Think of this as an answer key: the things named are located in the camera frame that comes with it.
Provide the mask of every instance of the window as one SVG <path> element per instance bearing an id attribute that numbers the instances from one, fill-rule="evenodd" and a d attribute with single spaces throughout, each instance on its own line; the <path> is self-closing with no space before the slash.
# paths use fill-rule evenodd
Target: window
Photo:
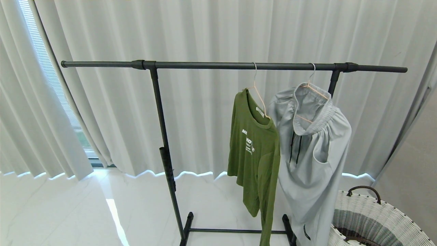
<path id="1" fill-rule="evenodd" d="M 71 126 L 76 132 L 77 137 L 79 138 L 80 143 L 82 144 L 83 149 L 85 150 L 88 158 L 97 158 L 93 149 L 90 146 L 87 138 L 83 134 L 82 128 L 74 115 L 73 111 L 70 108 L 70 105 L 65 98 L 64 91 L 62 90 L 61 84 L 59 83 L 58 76 L 56 75 L 55 69 L 50 62 L 49 56 L 47 54 L 47 50 L 45 49 L 43 40 L 38 32 L 38 28 L 35 23 L 35 19 L 32 14 L 32 10 L 30 9 L 28 0 L 18 0 L 21 8 L 21 12 L 23 13 L 24 20 L 26 21 L 27 27 L 29 29 L 29 33 L 32 39 L 33 47 L 38 56 L 39 63 L 45 72 L 47 79 L 52 85 L 53 90 L 58 96 L 59 101 L 61 102 L 62 107 L 64 108 L 65 113 L 70 120 Z"/>

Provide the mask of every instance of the black drawstring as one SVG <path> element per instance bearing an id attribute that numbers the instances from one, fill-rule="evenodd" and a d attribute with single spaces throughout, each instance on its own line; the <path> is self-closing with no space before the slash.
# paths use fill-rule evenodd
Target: black drawstring
<path id="1" fill-rule="evenodd" d="M 294 140 L 295 140 L 295 131 L 293 131 L 293 134 L 291 135 L 291 145 L 290 145 L 291 146 L 291 151 L 290 151 L 290 160 L 288 162 L 291 162 L 291 156 L 293 155 L 293 142 L 294 142 Z M 298 149 L 298 156 L 296 158 L 296 165 L 297 165 L 298 160 L 299 160 L 301 144 L 302 144 L 302 136 L 300 136 L 300 139 L 299 139 L 299 149 Z"/>

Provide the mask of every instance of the rack foot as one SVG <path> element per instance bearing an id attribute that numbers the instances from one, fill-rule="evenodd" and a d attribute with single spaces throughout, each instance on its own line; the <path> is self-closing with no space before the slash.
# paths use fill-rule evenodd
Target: rack foot
<path id="1" fill-rule="evenodd" d="M 296 235 L 291 230 L 290 220 L 286 214 L 282 216 L 282 222 L 284 223 L 285 234 L 287 235 L 288 243 L 290 246 L 296 246 Z"/>
<path id="2" fill-rule="evenodd" d="M 184 238 L 180 240 L 179 246 L 187 246 L 188 236 L 190 235 L 191 224 L 193 223 L 193 212 L 188 213 L 187 222 L 184 227 Z"/>

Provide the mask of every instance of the beige wall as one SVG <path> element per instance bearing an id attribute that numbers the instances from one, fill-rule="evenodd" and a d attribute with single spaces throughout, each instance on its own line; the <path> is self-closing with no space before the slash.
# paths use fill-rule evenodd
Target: beige wall
<path id="1" fill-rule="evenodd" d="M 373 185 L 437 243 L 437 92 Z"/>

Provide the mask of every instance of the white woven basket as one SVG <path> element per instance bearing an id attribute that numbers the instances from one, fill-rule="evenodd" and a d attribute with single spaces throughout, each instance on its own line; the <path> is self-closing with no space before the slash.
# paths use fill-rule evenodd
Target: white woven basket
<path id="1" fill-rule="evenodd" d="M 359 188 L 371 189 L 377 198 L 353 195 Z M 369 186 L 339 191 L 328 245 L 435 246 L 406 214 L 387 202 Z"/>

